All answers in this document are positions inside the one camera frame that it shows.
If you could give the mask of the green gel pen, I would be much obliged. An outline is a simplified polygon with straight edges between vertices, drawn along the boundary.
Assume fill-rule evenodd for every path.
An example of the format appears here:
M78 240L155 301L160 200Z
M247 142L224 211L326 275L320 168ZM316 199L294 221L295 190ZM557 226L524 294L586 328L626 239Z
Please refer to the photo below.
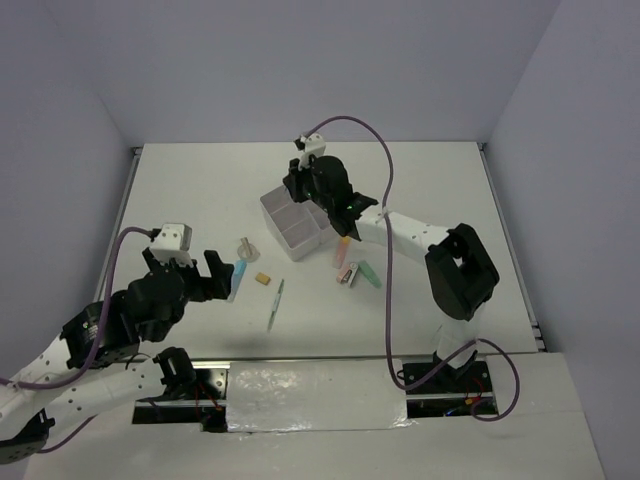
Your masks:
M277 292L276 292L276 296L274 298L274 302L270 311L270 316L269 316L269 320L268 320L268 324L267 324L267 332L270 333L273 329L274 323L275 323L275 319L276 319L276 315L279 309L279 304L282 298L282 294L283 294L283 290L284 290L284 285L285 285L285 280L281 279Z

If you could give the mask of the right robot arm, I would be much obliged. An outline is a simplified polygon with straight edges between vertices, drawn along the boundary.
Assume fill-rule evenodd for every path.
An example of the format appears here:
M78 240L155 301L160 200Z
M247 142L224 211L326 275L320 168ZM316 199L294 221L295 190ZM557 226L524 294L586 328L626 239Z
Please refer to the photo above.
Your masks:
M377 200L353 189L335 156L312 156L308 165L290 160L283 184L294 202L310 201L326 213L340 236L381 245L389 255L397 253L426 267L432 298L444 314L431 381L446 391L460 389L477 355L474 317L500 281L475 229L465 223L429 226L384 210Z

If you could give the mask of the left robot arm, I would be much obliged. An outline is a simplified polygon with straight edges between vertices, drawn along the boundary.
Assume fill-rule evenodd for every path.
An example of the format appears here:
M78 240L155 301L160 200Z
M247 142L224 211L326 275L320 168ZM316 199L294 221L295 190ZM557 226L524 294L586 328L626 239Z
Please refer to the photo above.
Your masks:
M144 277L86 306L35 361L2 383L2 463L51 452L47 441L56 427L87 424L129 400L182 399L193 392L196 371L180 347L113 376L101 372L137 356L141 343L163 341L188 303L227 299L234 267L214 250L204 253L207 276L195 262L161 262L149 249L142 255L149 269Z

